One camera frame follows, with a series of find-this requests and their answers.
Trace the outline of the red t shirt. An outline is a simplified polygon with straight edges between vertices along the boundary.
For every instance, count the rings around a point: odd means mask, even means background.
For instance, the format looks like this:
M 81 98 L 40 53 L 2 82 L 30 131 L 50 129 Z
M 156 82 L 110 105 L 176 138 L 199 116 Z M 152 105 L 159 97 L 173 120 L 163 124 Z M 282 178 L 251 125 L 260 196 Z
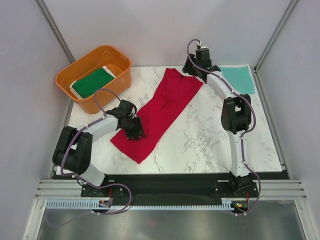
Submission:
M 174 68 L 167 68 L 152 99 L 137 112 L 146 137 L 129 140 L 120 130 L 110 142 L 136 163 L 142 163 L 202 85 L 194 76 L 184 76 Z

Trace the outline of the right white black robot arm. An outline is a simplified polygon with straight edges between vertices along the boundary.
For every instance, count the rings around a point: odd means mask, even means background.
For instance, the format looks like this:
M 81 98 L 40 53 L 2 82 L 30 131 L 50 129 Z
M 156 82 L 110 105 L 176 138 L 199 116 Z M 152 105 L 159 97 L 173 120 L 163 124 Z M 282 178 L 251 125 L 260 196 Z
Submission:
M 252 172 L 246 162 L 246 133 L 252 122 L 251 97 L 240 94 L 219 75 L 221 69 L 212 65 L 210 50 L 198 45 L 195 54 L 188 53 L 183 73 L 198 77 L 210 86 L 222 100 L 221 125 L 227 132 L 231 151 L 229 191 L 235 197 L 242 196 L 252 185 Z

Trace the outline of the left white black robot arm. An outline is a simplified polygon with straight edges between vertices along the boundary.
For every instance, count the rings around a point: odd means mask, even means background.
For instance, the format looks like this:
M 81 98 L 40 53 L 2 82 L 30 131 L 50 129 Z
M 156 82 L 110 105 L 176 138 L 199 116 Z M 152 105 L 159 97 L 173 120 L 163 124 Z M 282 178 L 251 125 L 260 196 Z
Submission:
M 118 107 L 107 110 L 95 121 L 81 126 L 65 126 L 53 152 L 52 162 L 60 167 L 62 176 L 72 176 L 92 185 L 92 191 L 99 197 L 106 196 L 110 185 L 106 175 L 91 163 L 92 145 L 104 135 L 123 130 L 126 140 L 139 141 L 145 138 L 137 107 L 127 100 L 121 100 Z

